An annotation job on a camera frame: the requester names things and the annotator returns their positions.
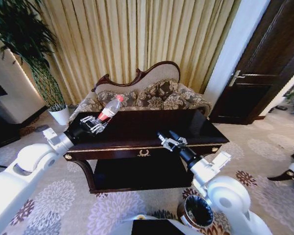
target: white wall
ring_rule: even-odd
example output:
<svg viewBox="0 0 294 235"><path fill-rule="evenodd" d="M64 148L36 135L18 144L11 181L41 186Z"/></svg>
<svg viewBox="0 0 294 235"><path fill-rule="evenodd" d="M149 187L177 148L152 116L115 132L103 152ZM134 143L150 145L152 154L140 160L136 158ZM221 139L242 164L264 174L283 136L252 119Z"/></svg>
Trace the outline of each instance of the white wall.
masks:
<svg viewBox="0 0 294 235"><path fill-rule="evenodd" d="M287 84L280 90L280 92L273 98L273 100L270 102L270 104L261 112L259 116L265 116L269 112L269 110L280 103L282 103L285 100L285 97L283 95L294 85L294 75L293 77L288 81Z"/></svg>
<svg viewBox="0 0 294 235"><path fill-rule="evenodd" d="M0 96L0 115L9 123L22 123L41 109L45 103L34 89L14 55L5 52L4 60L0 54L0 85L8 95Z"/></svg>
<svg viewBox="0 0 294 235"><path fill-rule="evenodd" d="M270 0L242 0L211 74L204 99L214 106L244 52Z"/></svg>

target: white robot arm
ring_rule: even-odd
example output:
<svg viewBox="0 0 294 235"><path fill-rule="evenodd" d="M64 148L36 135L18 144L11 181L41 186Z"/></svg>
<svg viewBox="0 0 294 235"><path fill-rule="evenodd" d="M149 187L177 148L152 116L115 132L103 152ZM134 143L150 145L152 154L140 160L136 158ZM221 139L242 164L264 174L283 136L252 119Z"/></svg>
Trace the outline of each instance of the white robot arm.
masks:
<svg viewBox="0 0 294 235"><path fill-rule="evenodd" d="M43 131L49 144L26 146L3 172L0 172L0 233L11 221L30 195L44 173L74 145L86 132L102 132L107 122L93 116L83 118L80 126L57 135L51 128Z"/></svg>
<svg viewBox="0 0 294 235"><path fill-rule="evenodd" d="M97 132L104 128L101 126L92 130ZM49 145L33 144L23 148L16 160L0 173L0 233L34 192L42 175L74 145L82 132L72 130L57 136L50 128L44 131ZM195 187L213 209L220 210L227 216L232 234L271 235L264 221L249 210L250 197L247 190L230 177L215 177L230 160L230 155L221 152L209 163L188 148L184 138L173 132L171 134L174 140L158 134L162 145L170 151L178 151L194 173Z"/></svg>
<svg viewBox="0 0 294 235"><path fill-rule="evenodd" d="M212 209L223 212L232 228L233 235L272 235L265 222L249 210L250 196L246 188L228 176L217 176L220 169L231 159L221 152L209 163L186 146L185 138L170 131L173 139L158 133L161 144L176 151L194 174L193 184Z"/></svg>

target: door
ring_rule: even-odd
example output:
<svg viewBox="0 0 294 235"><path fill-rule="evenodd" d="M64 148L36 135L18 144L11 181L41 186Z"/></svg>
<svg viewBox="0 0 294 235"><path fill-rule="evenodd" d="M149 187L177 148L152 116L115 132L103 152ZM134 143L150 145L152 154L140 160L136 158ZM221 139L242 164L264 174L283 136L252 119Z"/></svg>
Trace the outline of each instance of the door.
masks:
<svg viewBox="0 0 294 235"><path fill-rule="evenodd" d="M250 124L294 75L294 0L272 0L211 115Z"/></svg>

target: carpet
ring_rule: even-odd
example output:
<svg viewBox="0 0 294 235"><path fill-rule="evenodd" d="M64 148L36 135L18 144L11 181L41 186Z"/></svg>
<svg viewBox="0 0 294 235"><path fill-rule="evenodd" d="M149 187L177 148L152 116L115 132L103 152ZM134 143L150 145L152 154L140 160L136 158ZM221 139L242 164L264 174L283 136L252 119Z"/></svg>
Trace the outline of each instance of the carpet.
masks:
<svg viewBox="0 0 294 235"><path fill-rule="evenodd" d="M64 130L64 126L44 112L30 124L31 128L23 131L20 140L0 148L0 165L10 164L26 145L45 143L40 131L47 125L57 133ZM232 155L220 175L231 176L246 187L252 201L250 209L274 235L294 235L294 182L267 179L280 175L292 162L294 116L274 110L251 125L216 124L216 127L230 140L221 150ZM90 194L88 190L81 168L61 158L43 176L3 234L106 235L123 219L139 213L177 219L176 209L183 198L198 194L195 188L99 194ZM213 224L200 231L207 235L228 235L230 226L225 216L217 213Z"/></svg>

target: curtain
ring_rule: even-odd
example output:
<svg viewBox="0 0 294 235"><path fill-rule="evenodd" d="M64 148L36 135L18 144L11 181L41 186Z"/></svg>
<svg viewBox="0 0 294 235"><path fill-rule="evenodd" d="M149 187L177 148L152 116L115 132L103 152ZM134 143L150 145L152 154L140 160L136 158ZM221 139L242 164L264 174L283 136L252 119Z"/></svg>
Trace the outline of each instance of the curtain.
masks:
<svg viewBox="0 0 294 235"><path fill-rule="evenodd" d="M128 83L136 68L171 60L181 82L204 91L239 0L44 0L57 37L48 60L68 104L106 73Z"/></svg>

